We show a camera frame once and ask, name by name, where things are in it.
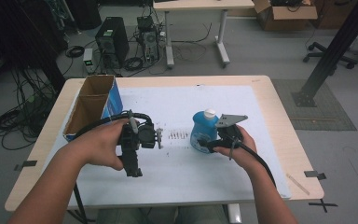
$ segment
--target bottle cap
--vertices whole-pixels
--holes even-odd
[[[216,111],[214,111],[214,109],[209,108],[204,110],[204,117],[206,119],[213,119],[215,115],[216,115]]]

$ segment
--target black cross mark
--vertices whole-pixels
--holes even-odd
[[[324,208],[325,213],[327,213],[327,206],[330,207],[338,207],[338,205],[336,205],[335,203],[325,203],[323,199],[321,199],[320,203],[308,203],[309,205],[318,205],[318,206],[322,206]]]

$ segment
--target blue bottle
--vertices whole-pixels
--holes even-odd
[[[200,111],[193,116],[194,128],[190,136],[190,144],[196,150],[204,153],[210,153],[207,147],[200,146],[199,140],[202,142],[210,142],[216,140],[217,130],[214,126],[219,118],[215,115],[213,109]]]

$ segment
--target black chair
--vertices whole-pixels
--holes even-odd
[[[317,42],[313,42],[311,45],[308,46],[308,50],[313,50],[313,49],[318,49],[321,52],[315,52],[315,53],[308,53],[307,56],[303,59],[304,63],[307,63],[311,57],[322,57],[324,55],[324,52],[327,50],[327,48],[325,48],[324,46],[322,46],[321,44],[317,43]],[[342,56],[340,58],[340,60],[342,62],[347,63],[346,68],[348,69],[352,69],[356,64],[357,61],[345,56]]]

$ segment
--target bottle label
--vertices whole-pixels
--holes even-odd
[[[190,138],[190,144],[193,148],[204,153],[210,153],[209,149],[202,147],[199,141],[205,142],[206,145],[207,142],[211,141],[211,137],[205,133],[193,133]]]

